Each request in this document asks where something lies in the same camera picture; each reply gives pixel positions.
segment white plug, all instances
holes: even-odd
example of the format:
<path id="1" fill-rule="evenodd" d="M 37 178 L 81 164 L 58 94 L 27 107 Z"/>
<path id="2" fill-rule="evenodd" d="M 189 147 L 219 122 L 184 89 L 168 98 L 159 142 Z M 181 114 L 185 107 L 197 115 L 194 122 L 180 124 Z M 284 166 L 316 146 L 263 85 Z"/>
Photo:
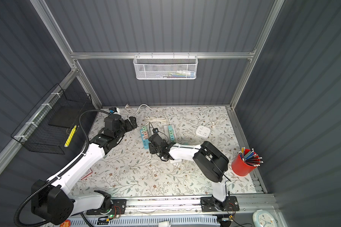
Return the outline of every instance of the white plug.
<path id="1" fill-rule="evenodd" d="M 199 125 L 196 129 L 196 136 L 200 137 L 201 139 L 207 139 L 210 133 L 211 129 L 203 125 Z"/>

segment white wire mesh basket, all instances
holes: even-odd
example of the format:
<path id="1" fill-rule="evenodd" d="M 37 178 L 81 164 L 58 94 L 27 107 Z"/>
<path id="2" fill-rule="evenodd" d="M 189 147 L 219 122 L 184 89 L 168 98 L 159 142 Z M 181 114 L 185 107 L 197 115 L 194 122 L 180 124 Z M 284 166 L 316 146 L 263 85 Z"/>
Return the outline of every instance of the white wire mesh basket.
<path id="1" fill-rule="evenodd" d="M 134 57 L 137 79 L 195 79 L 198 59 Z"/>

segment floral pattern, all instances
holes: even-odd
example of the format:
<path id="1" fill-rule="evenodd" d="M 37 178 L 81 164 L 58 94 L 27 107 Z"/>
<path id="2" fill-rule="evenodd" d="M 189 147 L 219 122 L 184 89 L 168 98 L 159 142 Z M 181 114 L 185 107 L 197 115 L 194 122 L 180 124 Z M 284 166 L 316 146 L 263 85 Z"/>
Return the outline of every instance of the floral pattern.
<path id="1" fill-rule="evenodd" d="M 225 107 L 167 107 L 164 108 L 169 123 L 174 125 L 177 143 L 197 145 L 203 139 L 195 136 L 198 125 L 215 122 L 221 114 L 227 116 Z M 137 108 L 128 108 L 134 114 Z M 120 109 L 124 119 L 129 115 Z M 127 132 L 121 143 L 113 148 L 103 159 L 92 166 L 92 174 L 79 180 L 73 187 L 72 195 L 86 194 L 93 190 L 103 190 L 113 197 L 149 197 L 163 195 L 205 195 L 211 194 L 211 182 L 195 162 L 183 160 L 178 166 L 163 162 L 157 155 L 144 149 L 140 129 L 146 124 L 145 116 L 164 117 L 162 110 L 153 111 L 141 108 L 135 115 L 138 127 Z M 99 113 L 91 129 L 92 138 L 102 131 L 106 114 Z M 164 123 L 153 122 L 154 127 L 163 131 Z M 237 176 L 231 169 L 231 163 L 240 150 L 229 118 L 215 127 L 210 127 L 211 134 L 207 139 L 230 160 L 228 171 L 225 173 L 232 182 L 227 182 L 233 194 L 255 193 L 250 175 Z"/>

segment red pen holder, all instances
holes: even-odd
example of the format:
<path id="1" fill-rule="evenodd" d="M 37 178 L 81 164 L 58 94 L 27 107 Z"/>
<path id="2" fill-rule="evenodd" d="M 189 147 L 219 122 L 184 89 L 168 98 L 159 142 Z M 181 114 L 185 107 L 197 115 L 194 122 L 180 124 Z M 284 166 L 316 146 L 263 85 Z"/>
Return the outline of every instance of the red pen holder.
<path id="1" fill-rule="evenodd" d="M 231 164 L 232 171 L 239 176 L 246 176 L 248 175 L 256 166 L 250 166 L 242 161 L 240 155 L 238 154 L 237 157 Z"/>

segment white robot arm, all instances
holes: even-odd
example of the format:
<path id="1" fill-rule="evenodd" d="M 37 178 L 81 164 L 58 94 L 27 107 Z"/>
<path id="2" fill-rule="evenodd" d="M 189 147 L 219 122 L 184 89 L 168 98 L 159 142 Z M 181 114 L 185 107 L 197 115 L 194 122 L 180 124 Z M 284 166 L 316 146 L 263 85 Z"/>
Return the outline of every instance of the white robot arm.
<path id="1" fill-rule="evenodd" d="M 29 200 L 32 200 L 32 213 L 55 225 L 61 224 L 71 215 L 87 210 L 98 209 L 100 213 L 106 214 L 113 206 L 111 195 L 95 190 L 87 195 L 71 196 L 70 190 L 96 161 L 118 145 L 125 132 L 136 127 L 134 117 L 129 117 L 129 120 L 123 120 L 117 114 L 106 117 L 104 134 L 98 134 L 91 139 L 87 151 L 81 152 L 47 181 L 38 180 L 33 184 L 33 194 L 18 208 L 14 223 L 21 227 L 27 226 L 22 224 L 18 217 Z M 184 159 L 196 162 L 203 174 L 212 182 L 215 207 L 224 206 L 228 193 L 224 172 L 227 170 L 229 160 L 216 147 L 208 141 L 195 146 L 168 144 L 157 133 L 149 137 L 149 142 L 150 153 L 157 154 L 162 161 Z"/>

